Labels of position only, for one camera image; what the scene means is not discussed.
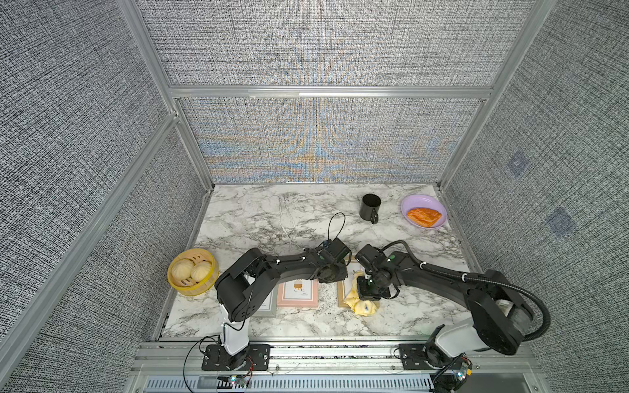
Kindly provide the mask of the tan wooden picture frame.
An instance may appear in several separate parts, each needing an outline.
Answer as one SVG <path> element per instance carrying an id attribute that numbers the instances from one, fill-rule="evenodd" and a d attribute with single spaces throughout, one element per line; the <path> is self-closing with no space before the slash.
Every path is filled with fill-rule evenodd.
<path id="1" fill-rule="evenodd" d="M 358 276 L 364 275 L 365 269 L 357 260 L 352 260 L 352 262 L 347 265 L 347 277 L 343 281 L 337 282 L 337 304 L 339 307 L 350 308 L 350 306 L 345 303 L 345 299 L 352 290 L 354 280 Z"/>

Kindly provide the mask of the yellow cleaning cloth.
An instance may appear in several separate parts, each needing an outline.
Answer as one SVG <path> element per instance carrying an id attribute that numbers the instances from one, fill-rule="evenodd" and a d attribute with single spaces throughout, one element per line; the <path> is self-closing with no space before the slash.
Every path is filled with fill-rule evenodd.
<path id="1" fill-rule="evenodd" d="M 376 314 L 379 308 L 378 301 L 361 300 L 358 293 L 358 279 L 363 276 L 356 276 L 352 280 L 352 289 L 345 296 L 342 303 L 348 306 L 356 315 L 371 316 Z"/>

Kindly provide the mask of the pink picture frame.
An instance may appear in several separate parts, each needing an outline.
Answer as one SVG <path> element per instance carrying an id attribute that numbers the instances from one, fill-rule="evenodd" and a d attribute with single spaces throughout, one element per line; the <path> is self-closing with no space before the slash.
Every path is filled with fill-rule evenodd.
<path id="1" fill-rule="evenodd" d="M 293 280 L 278 286 L 278 307 L 317 308 L 318 280 Z"/>

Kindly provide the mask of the grey-green picture frame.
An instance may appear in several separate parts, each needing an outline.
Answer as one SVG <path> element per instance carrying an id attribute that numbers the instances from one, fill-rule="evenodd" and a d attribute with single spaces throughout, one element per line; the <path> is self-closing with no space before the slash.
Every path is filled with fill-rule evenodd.
<path id="1" fill-rule="evenodd" d="M 255 312 L 255 317 L 273 318 L 277 314 L 278 291 L 275 288 L 263 301 L 260 308 Z"/>

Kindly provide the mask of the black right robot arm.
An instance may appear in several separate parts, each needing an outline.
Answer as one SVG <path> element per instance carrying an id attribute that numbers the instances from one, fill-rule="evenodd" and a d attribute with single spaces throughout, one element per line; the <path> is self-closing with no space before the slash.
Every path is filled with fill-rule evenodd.
<path id="1" fill-rule="evenodd" d="M 465 307 L 471 316 L 450 326 L 437 327 L 424 343 L 423 358 L 442 368 L 471 351 L 493 350 L 515 355 L 533 321 L 533 310 L 504 275 L 466 273 L 429 264 L 410 252 L 385 252 L 364 246 L 356 260 L 366 277 L 357 281 L 362 300 L 393 299 L 393 288 L 419 288 Z"/>

